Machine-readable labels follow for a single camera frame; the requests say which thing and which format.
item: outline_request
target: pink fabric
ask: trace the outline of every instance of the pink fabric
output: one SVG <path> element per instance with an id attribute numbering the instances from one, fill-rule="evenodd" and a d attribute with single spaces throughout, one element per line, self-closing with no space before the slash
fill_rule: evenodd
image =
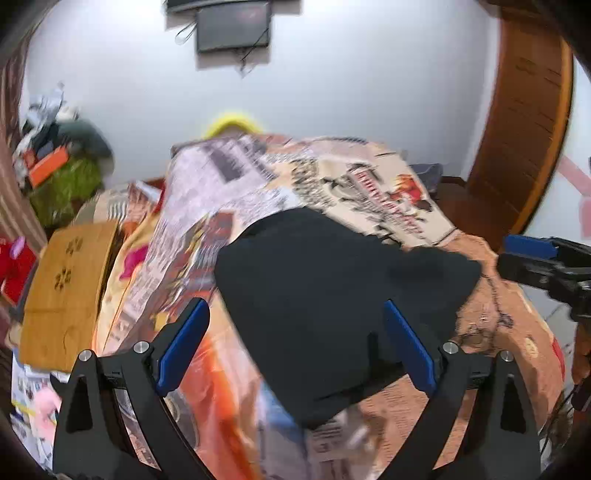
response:
<path id="1" fill-rule="evenodd" d="M 33 397 L 35 416 L 32 421 L 42 439 L 53 444 L 56 436 L 56 425 L 51 421 L 51 416 L 61 408 L 61 398 L 50 387 L 42 388 Z"/>
<path id="2" fill-rule="evenodd" d="M 570 158 L 562 157 L 558 172 L 583 196 L 579 204 L 581 236 L 591 237 L 591 177 L 581 170 Z"/>
<path id="3" fill-rule="evenodd" d="M 123 262 L 124 270 L 123 273 L 119 276 L 120 280 L 127 280 L 131 278 L 133 275 L 135 267 L 137 267 L 140 263 L 143 263 L 146 259 L 146 255 L 148 254 L 148 245 L 144 245 L 143 247 L 139 247 L 136 250 L 132 250 L 127 254 L 125 260 Z"/>

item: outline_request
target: tv screen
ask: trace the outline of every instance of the tv screen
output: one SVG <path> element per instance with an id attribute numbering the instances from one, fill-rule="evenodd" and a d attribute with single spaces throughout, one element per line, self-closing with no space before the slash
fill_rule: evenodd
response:
<path id="1" fill-rule="evenodd" d="M 197 49 L 266 47 L 271 24 L 270 1 L 251 0 L 204 7 L 197 12 Z"/>

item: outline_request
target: orange fabric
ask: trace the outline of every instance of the orange fabric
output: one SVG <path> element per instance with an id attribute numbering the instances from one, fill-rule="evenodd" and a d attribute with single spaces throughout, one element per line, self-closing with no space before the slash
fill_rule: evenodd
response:
<path id="1" fill-rule="evenodd" d="M 38 186 L 44 182 L 47 177 L 49 177 L 49 175 L 63 166 L 67 161 L 68 152 L 66 148 L 56 148 L 53 153 L 50 153 L 48 156 L 46 156 L 29 172 L 29 180 L 31 180 L 31 185 L 33 185 L 33 187 Z"/>
<path id="2" fill-rule="evenodd" d="M 209 334 L 201 341 L 181 389 L 193 392 L 187 396 L 187 402 L 197 425 L 202 426 L 197 452 L 203 463 L 216 478 L 251 480 L 254 476 L 236 423 L 238 409 Z"/>

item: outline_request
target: pile of clothes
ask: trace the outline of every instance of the pile of clothes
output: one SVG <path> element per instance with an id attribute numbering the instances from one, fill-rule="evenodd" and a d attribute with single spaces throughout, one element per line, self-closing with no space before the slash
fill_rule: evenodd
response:
<path id="1" fill-rule="evenodd" d="M 12 163 L 19 187 L 48 231 L 68 225 L 102 184 L 112 158 L 96 128 L 66 106 L 61 86 L 33 99 Z"/>

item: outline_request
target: newspaper print blanket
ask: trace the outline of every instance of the newspaper print blanket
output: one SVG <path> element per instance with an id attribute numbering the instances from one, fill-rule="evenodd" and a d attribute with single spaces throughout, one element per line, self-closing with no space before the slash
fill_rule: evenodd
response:
<path id="1" fill-rule="evenodd" d="M 457 231 L 399 155 L 354 138 L 267 135 L 193 142 L 173 148 L 146 260 L 114 309 L 116 316 L 102 317 L 109 323 L 99 327 L 109 333 L 96 347 L 108 355 L 151 340 L 192 297 L 208 301 L 209 330 L 166 402 L 218 480 L 377 478 L 427 403 L 404 377 L 307 432 L 261 378 L 216 292 L 213 267 L 221 247 L 246 227 L 302 205 L 384 242 L 438 246 L 480 261 L 483 276 L 459 312 L 456 341 L 467 351 L 513 351 L 538 425 L 545 422 L 564 374 L 557 342 L 521 289 L 499 278 L 486 242 Z M 157 466 L 128 399 L 119 400 L 138 456 Z M 473 401 L 467 394 L 438 465 L 453 460 Z"/>

